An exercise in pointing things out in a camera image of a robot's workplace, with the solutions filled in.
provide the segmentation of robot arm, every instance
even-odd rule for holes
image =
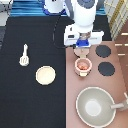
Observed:
[[[64,45],[90,47],[100,44],[104,32],[92,32],[96,9],[104,0],[45,0],[45,8],[50,13],[60,13],[63,9],[74,20],[74,24],[66,26]]]

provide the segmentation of cream plate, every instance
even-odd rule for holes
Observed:
[[[51,84],[55,79],[55,70],[50,66],[43,66],[36,72],[36,80],[42,85]]]

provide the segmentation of small pink cup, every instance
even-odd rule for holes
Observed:
[[[80,62],[84,62],[88,65],[88,69],[87,70],[80,70],[77,66],[78,63]],[[88,59],[88,58],[78,58],[75,61],[75,72],[81,76],[81,77],[85,77],[89,74],[90,70],[92,69],[92,62]]]

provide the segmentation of black table mat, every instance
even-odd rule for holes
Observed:
[[[65,49],[56,49],[52,43],[57,18],[8,18],[0,51],[0,128],[66,128]],[[60,19],[55,34],[57,45],[63,46],[65,26],[71,23],[67,17]],[[96,16],[94,29],[102,29],[103,40],[111,40],[106,16]],[[19,58],[25,43],[30,64],[21,67]],[[47,65],[57,75],[46,87],[36,82],[35,73]]]

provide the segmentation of white bowl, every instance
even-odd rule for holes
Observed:
[[[91,127],[106,127],[115,117],[116,109],[111,109],[114,100],[99,87],[88,87],[80,92],[76,109],[81,120]]]

